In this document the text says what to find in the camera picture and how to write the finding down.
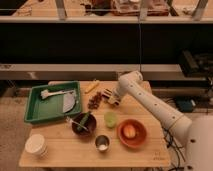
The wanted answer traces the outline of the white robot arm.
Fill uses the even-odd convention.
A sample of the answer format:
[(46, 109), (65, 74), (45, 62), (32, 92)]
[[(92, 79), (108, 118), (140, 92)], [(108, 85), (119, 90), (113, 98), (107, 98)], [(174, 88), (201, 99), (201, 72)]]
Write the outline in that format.
[(142, 81), (139, 71), (121, 75), (108, 102), (114, 104), (131, 95), (185, 147), (184, 171), (213, 171), (213, 115), (191, 120), (146, 91)]

